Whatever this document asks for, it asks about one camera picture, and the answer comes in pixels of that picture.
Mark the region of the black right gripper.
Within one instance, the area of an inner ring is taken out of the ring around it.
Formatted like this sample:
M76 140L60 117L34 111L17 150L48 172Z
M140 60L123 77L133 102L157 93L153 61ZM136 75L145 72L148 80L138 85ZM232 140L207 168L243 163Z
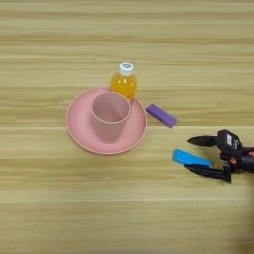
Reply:
M187 139L187 142L198 146L212 147L216 145L217 137L211 135L195 136ZM220 179L228 183L231 182L232 173L254 173L254 147L244 147L236 154L221 152L220 158L224 161L223 169L198 163L184 164L184 167L203 177Z

